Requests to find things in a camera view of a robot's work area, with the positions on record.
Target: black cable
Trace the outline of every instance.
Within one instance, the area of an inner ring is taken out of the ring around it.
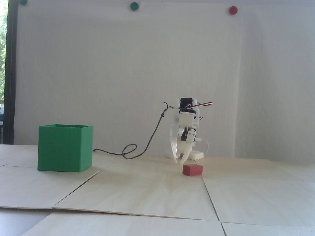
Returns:
[[[99,150],[99,151],[102,151],[102,152],[106,152],[106,153],[108,153],[108,154],[123,156],[125,159],[133,159],[133,158],[136,158],[136,157],[138,157],[138,156],[143,155],[143,154],[146,152],[146,150],[148,149],[148,147],[149,147],[149,145],[150,145],[150,142],[151,142],[151,140],[152,140],[152,138],[153,138],[155,132],[157,131],[158,126],[160,125],[160,122],[161,122],[161,120],[162,120],[162,117],[164,117],[164,113],[165,113],[169,108],[171,108],[171,109],[179,109],[179,107],[172,107],[172,106],[168,106],[167,103],[165,103],[165,104],[166,104],[167,107],[166,107],[166,109],[162,112],[161,117],[160,117],[160,119],[159,119],[159,121],[158,121],[158,123],[157,123],[157,126],[156,126],[155,130],[154,130],[153,134],[151,135],[151,138],[150,138],[148,144],[146,145],[146,148],[144,149],[144,151],[143,151],[141,154],[139,154],[139,155],[137,155],[137,156],[134,156],[134,157],[129,157],[129,158],[125,156],[126,154],[129,154],[129,153],[131,153],[131,152],[133,152],[133,151],[135,151],[135,150],[137,149],[138,146],[137,146],[137,144],[135,144],[135,143],[128,144],[128,145],[123,149],[123,151],[122,151],[121,153],[107,152],[107,151],[105,151],[105,150],[98,149],[98,148],[95,148],[93,151],[95,152],[96,150]],[[129,147],[129,146],[135,146],[135,148],[132,149],[132,150],[129,151],[129,152],[124,152],[124,151],[126,150],[126,148]]]

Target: white wall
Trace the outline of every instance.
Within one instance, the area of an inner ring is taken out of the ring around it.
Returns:
[[[315,161],[314,8],[244,7],[235,156]]]
[[[94,147],[145,147],[165,108],[200,102],[199,137],[210,156],[234,155],[241,14],[230,5],[29,1],[19,8],[15,143],[37,144],[38,126],[94,126]],[[149,148],[169,146],[168,111]]]

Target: robotic arm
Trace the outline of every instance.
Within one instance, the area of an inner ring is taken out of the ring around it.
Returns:
[[[175,163],[177,159],[182,157],[180,164],[189,158],[197,160],[203,158],[203,153],[194,151],[192,154],[192,147],[196,144],[197,128],[199,127],[199,106],[208,106],[212,103],[200,104],[193,98],[181,98],[179,100],[179,112],[175,115],[174,123],[170,130],[170,143],[172,153],[168,155]]]

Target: green foliage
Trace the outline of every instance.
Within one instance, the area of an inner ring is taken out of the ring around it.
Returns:
[[[4,99],[5,48],[7,39],[8,0],[0,0],[0,99]]]

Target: green cube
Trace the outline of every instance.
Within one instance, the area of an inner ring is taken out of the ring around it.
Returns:
[[[39,171],[82,172],[92,164],[93,126],[39,127]]]

